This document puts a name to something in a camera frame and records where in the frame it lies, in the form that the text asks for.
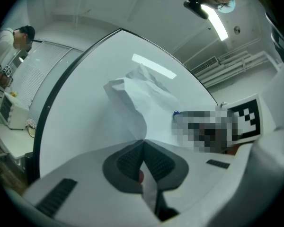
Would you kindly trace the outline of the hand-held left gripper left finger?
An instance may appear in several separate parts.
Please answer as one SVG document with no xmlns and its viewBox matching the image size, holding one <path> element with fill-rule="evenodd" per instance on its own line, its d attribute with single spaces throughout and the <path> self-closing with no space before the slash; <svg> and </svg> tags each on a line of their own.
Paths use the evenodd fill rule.
<svg viewBox="0 0 284 227">
<path fill-rule="evenodd" d="M 80 154 L 36 180 L 24 199 L 63 227 L 154 227 L 138 182 L 141 140 Z"/>
</svg>

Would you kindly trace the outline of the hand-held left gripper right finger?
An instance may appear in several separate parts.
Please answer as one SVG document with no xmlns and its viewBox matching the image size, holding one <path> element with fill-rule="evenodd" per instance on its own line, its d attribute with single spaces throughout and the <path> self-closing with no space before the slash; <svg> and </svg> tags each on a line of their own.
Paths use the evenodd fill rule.
<svg viewBox="0 0 284 227">
<path fill-rule="evenodd" d="M 234 156 L 144 142 L 143 199 L 155 214 L 183 213 L 225 175 Z"/>
</svg>

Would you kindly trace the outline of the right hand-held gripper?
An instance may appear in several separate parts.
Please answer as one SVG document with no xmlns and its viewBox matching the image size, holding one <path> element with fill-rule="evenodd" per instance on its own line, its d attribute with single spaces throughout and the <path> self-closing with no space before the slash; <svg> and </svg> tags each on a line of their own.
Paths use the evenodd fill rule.
<svg viewBox="0 0 284 227">
<path fill-rule="evenodd" d="M 262 134 L 262 109 L 258 94 L 225 104 L 223 108 L 232 111 L 238 120 L 238 136 L 233 138 L 234 143 L 254 141 Z"/>
</svg>

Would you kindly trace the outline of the black framed whiteboard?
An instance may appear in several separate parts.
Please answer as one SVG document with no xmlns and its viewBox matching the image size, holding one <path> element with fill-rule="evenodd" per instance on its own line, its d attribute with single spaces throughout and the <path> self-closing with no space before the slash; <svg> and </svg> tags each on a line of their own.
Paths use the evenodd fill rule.
<svg viewBox="0 0 284 227">
<path fill-rule="evenodd" d="M 175 57 L 125 29 L 100 39 L 80 55 L 54 85 L 42 109 L 33 149 L 34 178 L 92 150 L 136 140 L 104 90 L 140 64 L 190 111 L 217 103 Z"/>
</svg>

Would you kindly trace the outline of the white paper sheet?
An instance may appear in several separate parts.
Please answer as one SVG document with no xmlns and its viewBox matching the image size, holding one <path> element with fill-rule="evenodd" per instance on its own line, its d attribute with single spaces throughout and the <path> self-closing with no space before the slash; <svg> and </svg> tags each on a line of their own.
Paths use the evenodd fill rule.
<svg viewBox="0 0 284 227">
<path fill-rule="evenodd" d="M 145 66 L 140 64 L 123 78 L 109 81 L 104 90 L 136 140 L 177 143 L 172 121 L 180 103 Z"/>
</svg>

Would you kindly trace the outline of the white ceiling pipes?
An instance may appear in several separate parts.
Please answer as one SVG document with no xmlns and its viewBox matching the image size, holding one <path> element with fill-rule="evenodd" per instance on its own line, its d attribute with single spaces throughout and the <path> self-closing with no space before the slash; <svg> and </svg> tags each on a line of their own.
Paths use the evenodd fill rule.
<svg viewBox="0 0 284 227">
<path fill-rule="evenodd" d="M 277 72 L 280 71 L 284 64 L 283 62 L 278 62 L 277 59 L 274 59 L 267 52 L 261 51 L 254 55 L 245 54 L 228 63 L 219 64 L 217 67 L 197 76 L 197 78 L 208 88 L 267 62 L 269 62 Z"/>
</svg>

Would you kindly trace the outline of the white air vent grille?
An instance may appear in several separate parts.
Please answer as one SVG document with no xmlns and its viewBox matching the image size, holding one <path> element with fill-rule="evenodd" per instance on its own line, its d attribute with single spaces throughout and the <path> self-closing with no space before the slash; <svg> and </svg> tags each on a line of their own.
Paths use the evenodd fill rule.
<svg viewBox="0 0 284 227">
<path fill-rule="evenodd" d="M 199 64 L 198 66 L 196 66 L 195 68 L 193 68 L 191 70 L 191 73 L 193 75 L 195 75 L 196 77 L 200 76 L 200 75 L 203 75 L 204 73 L 218 67 L 220 64 L 219 64 L 219 61 L 218 59 L 213 56 L 211 58 L 209 58 L 208 60 L 206 60 L 205 62 Z"/>
</svg>

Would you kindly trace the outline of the white desk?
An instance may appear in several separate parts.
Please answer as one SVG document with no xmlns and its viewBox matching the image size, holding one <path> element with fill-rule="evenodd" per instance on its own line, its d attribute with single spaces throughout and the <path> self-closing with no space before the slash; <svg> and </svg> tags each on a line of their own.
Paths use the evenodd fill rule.
<svg viewBox="0 0 284 227">
<path fill-rule="evenodd" d="M 34 138 L 27 130 L 11 130 L 0 118 L 0 149 L 18 160 L 33 152 Z"/>
</svg>

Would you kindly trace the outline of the white toaster oven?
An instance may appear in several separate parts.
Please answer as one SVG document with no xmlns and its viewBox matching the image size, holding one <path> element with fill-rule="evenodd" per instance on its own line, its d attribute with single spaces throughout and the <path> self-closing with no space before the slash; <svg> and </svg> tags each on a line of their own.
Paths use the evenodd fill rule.
<svg viewBox="0 0 284 227">
<path fill-rule="evenodd" d="M 16 97 L 8 93 L 3 94 L 0 104 L 0 118 L 9 129 L 25 129 L 28 113 L 29 108 L 22 104 Z"/>
</svg>

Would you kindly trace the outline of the white ceiling light panel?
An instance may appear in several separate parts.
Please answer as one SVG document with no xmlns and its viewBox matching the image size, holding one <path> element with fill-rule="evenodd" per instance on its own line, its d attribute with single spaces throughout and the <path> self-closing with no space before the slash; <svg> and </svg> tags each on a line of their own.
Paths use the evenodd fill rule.
<svg viewBox="0 0 284 227">
<path fill-rule="evenodd" d="M 226 40 L 229 36 L 228 36 L 228 33 L 227 33 L 220 17 L 218 16 L 218 14 L 216 12 L 216 9 L 212 5 L 205 4 L 202 0 L 190 0 L 190 1 L 195 1 L 198 4 L 201 5 L 202 9 L 206 13 L 208 13 L 209 18 L 207 20 L 209 20 L 211 25 L 214 27 L 219 39 L 221 41 Z"/>
</svg>

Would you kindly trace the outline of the light blue face mask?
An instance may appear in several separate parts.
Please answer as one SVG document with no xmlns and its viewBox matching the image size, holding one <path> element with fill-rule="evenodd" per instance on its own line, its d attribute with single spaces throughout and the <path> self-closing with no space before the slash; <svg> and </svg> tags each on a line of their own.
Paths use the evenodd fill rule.
<svg viewBox="0 0 284 227">
<path fill-rule="evenodd" d="M 231 0 L 228 3 L 224 3 L 223 5 L 221 5 L 217 10 L 221 13 L 226 14 L 234 11 L 235 6 L 236 6 L 235 0 Z"/>
</svg>

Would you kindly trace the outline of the window with white blinds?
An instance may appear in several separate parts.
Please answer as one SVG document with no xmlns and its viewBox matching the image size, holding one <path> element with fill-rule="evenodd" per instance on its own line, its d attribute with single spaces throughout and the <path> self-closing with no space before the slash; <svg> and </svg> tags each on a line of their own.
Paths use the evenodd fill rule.
<svg viewBox="0 0 284 227">
<path fill-rule="evenodd" d="M 83 51 L 51 42 L 42 42 L 13 74 L 11 90 L 29 108 L 28 119 L 38 123 L 54 85 Z"/>
</svg>

